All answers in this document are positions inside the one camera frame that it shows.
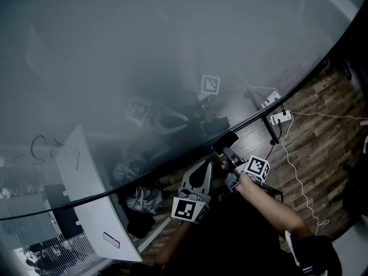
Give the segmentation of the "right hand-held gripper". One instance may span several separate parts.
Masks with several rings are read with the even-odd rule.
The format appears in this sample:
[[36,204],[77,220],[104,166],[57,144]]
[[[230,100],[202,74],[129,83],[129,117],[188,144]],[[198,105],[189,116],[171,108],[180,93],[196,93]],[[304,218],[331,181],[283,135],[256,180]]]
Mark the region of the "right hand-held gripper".
[[225,185],[230,192],[240,183],[240,176],[247,174],[253,182],[263,187],[270,171],[270,165],[267,160],[251,155],[248,161],[242,159],[230,148],[224,147],[223,154],[226,160],[221,163],[223,172],[229,173],[225,178]]

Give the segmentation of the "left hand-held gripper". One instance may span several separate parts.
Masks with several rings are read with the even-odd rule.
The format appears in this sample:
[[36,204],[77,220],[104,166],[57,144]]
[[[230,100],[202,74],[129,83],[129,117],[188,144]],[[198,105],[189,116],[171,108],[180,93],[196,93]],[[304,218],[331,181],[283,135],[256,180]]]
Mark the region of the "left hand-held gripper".
[[199,162],[188,169],[173,199],[171,217],[199,224],[209,210],[212,178],[212,161]]

